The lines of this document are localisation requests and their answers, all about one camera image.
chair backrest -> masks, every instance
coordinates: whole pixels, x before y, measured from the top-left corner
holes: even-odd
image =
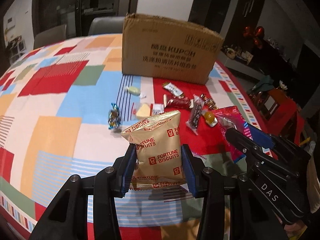
[[[67,25],[59,25],[44,32],[38,33],[33,43],[33,49],[64,41],[66,39]]]
[[[110,16],[93,19],[88,35],[122,33],[124,17]]]

tablecloth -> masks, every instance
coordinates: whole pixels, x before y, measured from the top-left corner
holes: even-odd
[[[70,175],[95,175],[126,152],[128,142],[108,130],[111,103],[120,106],[122,128],[136,122],[133,104],[162,103],[167,80],[123,75],[121,56],[121,34],[74,38],[33,50],[0,79],[0,210],[24,238]],[[259,113],[219,62],[206,85],[173,83],[188,97],[207,93],[219,108],[238,106],[247,122],[265,131]],[[131,85],[146,98],[128,94],[124,88]],[[245,170],[243,160],[231,161],[214,132],[218,128],[202,120],[196,136],[185,127],[188,115],[181,111],[181,143],[222,174]],[[92,201],[89,196],[89,239]],[[115,202],[123,239],[195,239],[202,199],[180,186],[129,191]]]

fortune biscuits packet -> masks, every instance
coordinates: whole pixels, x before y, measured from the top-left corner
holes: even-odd
[[[121,132],[136,144],[137,164],[130,189],[154,189],[184,184],[178,110],[153,115]]]

